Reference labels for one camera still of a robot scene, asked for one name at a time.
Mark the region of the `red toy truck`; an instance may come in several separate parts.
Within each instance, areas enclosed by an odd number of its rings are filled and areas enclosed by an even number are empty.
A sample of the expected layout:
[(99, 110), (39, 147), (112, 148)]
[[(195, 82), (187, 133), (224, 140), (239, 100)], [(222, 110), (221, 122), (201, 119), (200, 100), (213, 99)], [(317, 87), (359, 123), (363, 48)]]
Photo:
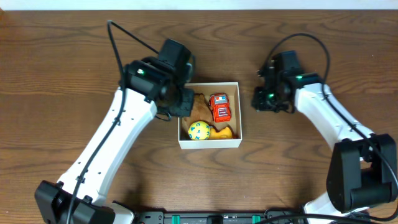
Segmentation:
[(231, 110), (229, 98), (226, 93), (216, 93), (210, 96), (209, 105), (216, 123), (227, 122), (231, 120)]

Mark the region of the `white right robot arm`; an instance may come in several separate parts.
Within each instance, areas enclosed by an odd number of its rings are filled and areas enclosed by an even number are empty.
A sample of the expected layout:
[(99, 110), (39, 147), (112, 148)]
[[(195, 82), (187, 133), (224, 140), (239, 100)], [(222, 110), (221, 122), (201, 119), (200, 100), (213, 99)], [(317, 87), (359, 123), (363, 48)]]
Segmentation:
[(397, 200), (397, 146), (388, 134), (363, 126), (333, 96), (317, 73), (262, 72), (264, 86), (254, 92), (258, 111), (305, 115), (332, 150), (326, 192), (298, 213), (281, 212), (267, 223), (375, 223), (397, 218), (373, 217), (365, 211)]

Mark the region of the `yellow ball with blue letters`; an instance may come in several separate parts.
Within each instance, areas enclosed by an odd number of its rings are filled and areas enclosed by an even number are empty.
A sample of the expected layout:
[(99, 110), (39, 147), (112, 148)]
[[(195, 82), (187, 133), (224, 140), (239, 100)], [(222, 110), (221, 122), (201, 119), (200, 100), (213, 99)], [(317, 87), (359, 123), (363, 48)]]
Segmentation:
[(206, 140), (210, 137), (210, 125), (204, 121), (197, 121), (190, 125), (188, 136), (191, 140)]

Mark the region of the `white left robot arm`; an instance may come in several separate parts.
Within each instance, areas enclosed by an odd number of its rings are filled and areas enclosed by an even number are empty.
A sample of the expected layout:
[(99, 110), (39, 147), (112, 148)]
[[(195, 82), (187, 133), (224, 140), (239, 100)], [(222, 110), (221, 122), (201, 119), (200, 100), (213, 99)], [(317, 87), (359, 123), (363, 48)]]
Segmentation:
[(121, 70), (119, 88), (93, 137), (55, 182), (42, 181), (35, 200), (45, 223), (133, 223), (134, 212), (106, 205), (113, 179), (142, 130), (157, 116), (189, 116), (195, 58), (147, 57)]

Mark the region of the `orange duck toy blue cap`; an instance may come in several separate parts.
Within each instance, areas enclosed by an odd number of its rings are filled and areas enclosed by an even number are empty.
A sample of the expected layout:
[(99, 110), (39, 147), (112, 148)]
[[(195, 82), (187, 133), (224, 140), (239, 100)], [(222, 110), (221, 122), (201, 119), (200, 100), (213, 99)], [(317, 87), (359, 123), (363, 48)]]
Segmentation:
[(209, 140), (223, 140), (223, 139), (233, 139), (234, 135), (229, 127), (225, 127), (221, 130), (217, 130), (214, 127), (210, 128)]

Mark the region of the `brown plush bear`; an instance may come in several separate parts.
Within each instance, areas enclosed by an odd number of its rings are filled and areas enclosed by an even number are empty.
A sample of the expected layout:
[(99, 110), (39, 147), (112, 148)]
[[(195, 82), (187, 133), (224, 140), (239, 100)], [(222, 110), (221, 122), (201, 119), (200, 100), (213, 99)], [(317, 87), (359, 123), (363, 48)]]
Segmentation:
[(208, 106), (208, 102), (203, 94), (195, 94), (193, 99), (193, 108), (189, 117), (182, 118), (182, 126), (189, 128), (190, 125), (197, 121), (204, 121), (213, 125), (213, 115)]

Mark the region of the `white cardboard box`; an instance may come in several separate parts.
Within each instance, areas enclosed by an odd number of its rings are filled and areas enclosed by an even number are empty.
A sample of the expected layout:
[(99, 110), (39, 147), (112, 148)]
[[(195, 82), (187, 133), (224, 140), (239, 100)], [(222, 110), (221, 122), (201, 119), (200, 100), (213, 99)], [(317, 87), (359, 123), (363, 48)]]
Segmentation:
[(178, 120), (182, 149), (239, 147), (242, 137), (237, 82), (188, 83), (194, 91), (190, 116)]

